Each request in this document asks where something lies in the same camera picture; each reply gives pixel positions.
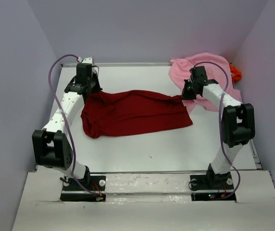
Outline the pink t shirt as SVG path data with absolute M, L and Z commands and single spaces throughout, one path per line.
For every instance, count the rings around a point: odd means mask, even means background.
M 242 103 L 240 91 L 233 87 L 230 64 L 224 57 L 205 52 L 187 58 L 173 59 L 170 62 L 171 68 L 169 70 L 169 77 L 180 90 L 183 90 L 185 81 L 190 79 L 190 70 L 194 67 L 203 66 L 206 71 L 207 79 L 214 79 L 218 82 L 221 89 L 226 91 L 223 103 L 226 103 L 226 100 L 231 97 L 236 100 L 237 103 Z M 183 100 L 182 103 L 189 114 L 196 105 L 200 105 L 209 111 L 218 112 L 220 98 L 220 96 L 212 96 L 211 99 L 208 100 L 198 94 L 196 99 Z

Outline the dark red t shirt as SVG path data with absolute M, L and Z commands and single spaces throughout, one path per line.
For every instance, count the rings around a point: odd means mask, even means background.
M 120 137 L 189 127 L 193 124 L 179 95 L 146 90 L 92 94 L 81 113 L 84 133 Z

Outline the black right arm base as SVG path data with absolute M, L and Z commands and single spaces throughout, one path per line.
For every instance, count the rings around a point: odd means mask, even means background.
M 188 187 L 193 202 L 234 201 L 234 184 L 230 173 L 218 179 L 210 179 L 206 174 L 190 175 Z

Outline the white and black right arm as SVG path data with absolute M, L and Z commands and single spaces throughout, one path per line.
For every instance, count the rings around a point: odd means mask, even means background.
M 255 136 L 254 107 L 233 98 L 227 93 L 227 87 L 222 88 L 215 79 L 209 79 L 204 63 L 191 68 L 181 98 L 195 100 L 199 95 L 218 109 L 221 147 L 204 175 L 190 177 L 189 188 L 216 190 L 232 180 L 231 170 L 237 154 Z

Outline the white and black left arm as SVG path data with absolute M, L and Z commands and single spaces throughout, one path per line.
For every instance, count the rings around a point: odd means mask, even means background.
M 78 162 L 70 127 L 87 98 L 101 91 L 98 68 L 92 58 L 76 65 L 76 74 L 64 89 L 62 99 L 56 99 L 58 109 L 49 122 L 32 134 L 36 164 L 64 174 L 63 181 L 79 190 L 90 185 L 90 170 Z

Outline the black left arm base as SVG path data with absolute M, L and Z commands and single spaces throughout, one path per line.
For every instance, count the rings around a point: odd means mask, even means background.
M 90 182 L 79 180 L 77 183 L 68 176 L 60 177 L 62 192 L 60 200 L 63 202 L 104 202 L 106 200 L 105 175 L 90 175 Z

